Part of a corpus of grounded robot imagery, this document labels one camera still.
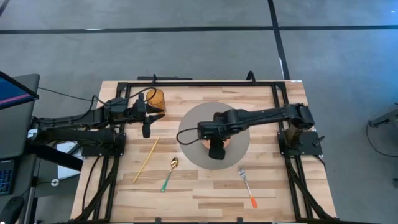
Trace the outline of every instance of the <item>fork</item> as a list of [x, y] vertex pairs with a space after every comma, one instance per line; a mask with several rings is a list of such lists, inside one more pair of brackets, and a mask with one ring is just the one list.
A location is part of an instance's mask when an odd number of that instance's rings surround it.
[[251, 204], [253, 205], [253, 208], [257, 208], [257, 202], [256, 202], [256, 199], [254, 199], [253, 195], [251, 194], [248, 181], [246, 180], [246, 173], [245, 173], [245, 171], [243, 169], [243, 165], [239, 165], [238, 166], [238, 171], [239, 171], [239, 175], [244, 180], [244, 183], [246, 184], [246, 187], [248, 188], [250, 199], [251, 199]]

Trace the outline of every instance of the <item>gray floor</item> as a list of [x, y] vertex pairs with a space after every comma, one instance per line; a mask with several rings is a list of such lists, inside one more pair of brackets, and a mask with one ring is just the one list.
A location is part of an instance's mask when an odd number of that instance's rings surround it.
[[[280, 26], [398, 24], [397, 1], [275, 0]], [[272, 24], [265, 0], [11, 0], [0, 29]], [[337, 214], [344, 220], [396, 223], [398, 159], [376, 154], [365, 136], [368, 119], [398, 102], [398, 30], [283, 31], [292, 79], [303, 80], [323, 142]], [[0, 35], [0, 70], [41, 74], [40, 86], [71, 95], [98, 94], [103, 80], [138, 75], [194, 79], [281, 79], [274, 33], [190, 32], [150, 34]], [[84, 101], [40, 91], [34, 114], [63, 116], [86, 109]], [[381, 151], [398, 154], [387, 127], [371, 129]], [[53, 167], [42, 164], [42, 167]], [[45, 169], [50, 180], [56, 173]], [[66, 220], [76, 180], [66, 190], [42, 189], [37, 217]], [[49, 214], [51, 203], [63, 203]]]

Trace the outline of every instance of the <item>computer monitor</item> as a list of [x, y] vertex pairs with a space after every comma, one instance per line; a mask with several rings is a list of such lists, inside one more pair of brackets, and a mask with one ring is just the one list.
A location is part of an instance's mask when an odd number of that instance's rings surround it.
[[0, 72], [0, 110], [37, 99], [37, 93]]

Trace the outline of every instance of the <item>spoon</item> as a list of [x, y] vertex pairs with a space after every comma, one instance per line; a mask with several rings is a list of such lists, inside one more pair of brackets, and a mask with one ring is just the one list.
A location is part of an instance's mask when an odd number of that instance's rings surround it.
[[172, 167], [172, 169], [169, 172], [169, 175], [166, 178], [166, 181], [164, 182], [163, 186], [162, 186], [162, 192], [165, 192], [166, 190], [166, 186], [167, 186], [167, 182], [169, 181], [170, 176], [172, 175], [173, 169], [176, 168], [178, 166], [178, 159], [176, 157], [174, 157], [172, 159], [172, 161], [170, 162], [170, 165]]

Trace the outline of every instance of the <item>wooden table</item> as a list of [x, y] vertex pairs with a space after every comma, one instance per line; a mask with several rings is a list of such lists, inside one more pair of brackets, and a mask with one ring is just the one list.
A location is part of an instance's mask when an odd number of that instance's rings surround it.
[[[286, 81], [285, 84], [290, 103], [307, 104], [303, 83]], [[102, 100], [114, 98], [116, 85], [115, 81], [103, 82], [99, 97]], [[141, 89], [143, 88], [132, 88], [131, 94]], [[142, 138], [140, 124], [126, 125], [127, 143], [125, 154], [119, 163], [112, 222], [154, 222], [155, 217], [161, 217], [165, 222], [235, 222], [236, 217], [253, 222], [295, 220], [285, 163], [279, 154], [277, 123], [249, 129], [249, 149], [238, 163], [244, 164], [246, 168], [249, 185], [258, 203], [257, 209], [252, 207], [245, 184], [238, 175], [238, 164], [224, 170], [202, 169], [184, 156], [175, 140], [181, 119], [194, 106], [217, 101], [245, 110], [273, 108], [270, 87], [185, 86], [160, 89], [165, 94], [167, 112], [164, 118], [151, 126], [150, 139]], [[152, 157], [133, 184], [133, 179], [158, 136], [160, 140]], [[162, 193], [160, 188], [169, 173], [173, 157], [179, 158], [180, 164], [169, 180], [167, 191]], [[84, 161], [71, 218], [81, 213], [82, 196], [94, 160], [91, 157]], [[97, 191], [101, 160], [93, 171], [86, 205]], [[302, 160], [309, 191], [327, 213], [335, 216], [323, 165], [313, 156], [302, 156]], [[104, 217], [107, 195], [106, 192], [101, 204], [100, 218]], [[298, 199], [302, 216], [305, 217], [299, 190]]]

